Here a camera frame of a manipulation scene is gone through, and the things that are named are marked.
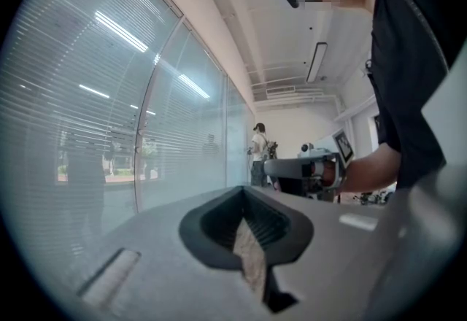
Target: ceiling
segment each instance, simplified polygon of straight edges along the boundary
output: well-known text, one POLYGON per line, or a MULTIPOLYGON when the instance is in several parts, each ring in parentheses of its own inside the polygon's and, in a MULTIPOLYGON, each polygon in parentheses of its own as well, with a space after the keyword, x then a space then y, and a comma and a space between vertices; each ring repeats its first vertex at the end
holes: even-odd
POLYGON ((257 106, 334 99, 368 57, 371 16, 363 10, 310 3, 293 9, 285 0, 214 1, 243 58, 257 106), (328 48, 316 78, 306 82, 317 42, 328 48), (292 92, 266 94, 280 87, 292 92))

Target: window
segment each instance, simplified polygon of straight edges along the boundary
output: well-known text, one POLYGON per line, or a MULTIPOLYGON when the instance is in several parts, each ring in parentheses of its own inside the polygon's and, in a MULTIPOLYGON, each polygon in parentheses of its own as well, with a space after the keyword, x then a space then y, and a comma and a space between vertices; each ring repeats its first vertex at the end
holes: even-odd
POLYGON ((143 209, 247 179, 252 114, 167 2, 24 0, 4 43, 4 208, 55 273, 143 209))

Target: metal frame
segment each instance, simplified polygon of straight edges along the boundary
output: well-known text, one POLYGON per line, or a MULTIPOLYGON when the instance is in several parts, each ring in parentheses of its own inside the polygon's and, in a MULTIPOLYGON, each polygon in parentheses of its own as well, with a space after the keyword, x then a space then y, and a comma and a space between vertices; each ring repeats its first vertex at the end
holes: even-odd
MULTIPOLYGON (((177 31, 180 29, 180 26, 183 24, 185 20, 185 16, 183 15, 179 18, 177 24, 172 29, 169 38, 167 39, 165 45, 162 47, 161 51, 161 58, 163 58, 164 52, 167 50, 167 47, 174 41, 174 37, 177 34, 177 31)), ((153 74, 147 84, 146 93, 144 93, 143 103, 141 105, 141 110, 139 111, 139 119, 138 119, 138 127, 136 130, 136 143, 135 143, 135 155, 134 155, 134 190, 136 196, 136 211, 140 212, 140 201, 142 197, 141 193, 141 170, 142 170, 142 157, 139 155, 142 149, 142 142, 143 142, 143 133, 144 133, 144 124, 146 122, 146 110, 149 107, 149 103, 151 100, 151 96, 153 94, 153 89, 155 85, 156 78, 158 76, 158 70, 161 68, 161 65, 158 63, 154 66, 153 74)))
POLYGON ((201 46, 204 48, 204 51, 206 51, 206 54, 209 56, 209 58, 212 60, 212 62, 216 65, 217 69, 219 69, 219 71, 221 71, 224 75, 227 75, 225 73, 225 70, 224 68, 222 68, 222 66, 220 65, 219 63, 219 60, 214 56, 214 54, 212 53, 212 51, 209 49, 208 45, 206 44, 206 42, 201 38, 201 36, 199 35, 199 32, 197 32, 197 30, 195 29, 195 27, 193 26, 193 24, 190 23, 189 20, 185 19, 185 26, 188 28, 188 30, 193 34, 193 37, 196 38, 196 40, 201 44, 201 46))

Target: ceiling light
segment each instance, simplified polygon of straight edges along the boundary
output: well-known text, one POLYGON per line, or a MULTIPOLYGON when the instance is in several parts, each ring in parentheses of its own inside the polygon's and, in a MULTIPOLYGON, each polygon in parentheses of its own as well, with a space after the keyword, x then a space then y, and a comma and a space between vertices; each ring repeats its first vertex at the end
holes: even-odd
POLYGON ((82 88, 84 90, 87 90, 87 91, 90 91, 91 93, 97 94, 98 96, 103 96, 104 98, 110 98, 107 94, 103 94, 100 91, 88 88, 87 86, 80 85, 80 88, 82 88))
POLYGON ((123 29, 121 26, 116 24, 116 22, 112 21, 109 19, 106 15, 104 15, 102 12, 96 11, 96 19, 104 24, 107 28, 110 30, 114 31, 116 34, 118 34, 120 37, 122 37, 125 41, 127 41, 129 44, 134 46, 136 49, 138 49, 141 52, 144 52, 147 50, 147 46, 139 41, 135 36, 133 36, 130 32, 126 31, 123 29))
POLYGON ((308 77, 306 82, 313 82, 318 75, 321 64, 323 63, 324 55, 326 54, 326 49, 328 44, 326 42, 318 42, 316 48, 314 49, 314 55, 312 60, 312 65, 309 67, 308 77))
POLYGON ((197 92, 200 96, 202 96, 205 99, 208 99, 209 96, 206 94, 206 92, 201 89, 197 84, 195 84, 193 81, 191 81, 188 77, 186 77, 184 74, 181 74, 178 76, 179 80, 182 80, 186 85, 188 85, 191 89, 193 89, 195 92, 197 92))

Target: person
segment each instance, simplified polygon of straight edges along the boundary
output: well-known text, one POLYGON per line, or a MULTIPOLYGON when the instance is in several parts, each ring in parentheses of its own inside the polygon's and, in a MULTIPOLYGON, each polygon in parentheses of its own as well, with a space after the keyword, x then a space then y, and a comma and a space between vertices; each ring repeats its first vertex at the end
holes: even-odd
POLYGON ((216 156, 219 153, 219 146, 214 143, 214 134, 208 134, 207 143, 203 144, 203 155, 216 156))
POLYGON ((253 128, 255 135, 252 138, 253 165, 251 167, 251 185, 267 186, 267 176, 264 173, 264 161, 267 160, 268 139, 266 137, 266 127, 263 123, 258 123, 253 128))
MULTIPOLYGON (((351 162, 340 191, 367 192, 397 181, 411 187, 444 163, 441 148, 421 109, 445 76, 435 44, 405 0, 306 0, 360 8, 373 16, 368 78, 379 107, 379 147, 351 162)), ((467 34, 458 0, 414 0, 451 67, 467 34)), ((325 168, 325 184, 333 181, 325 168)))

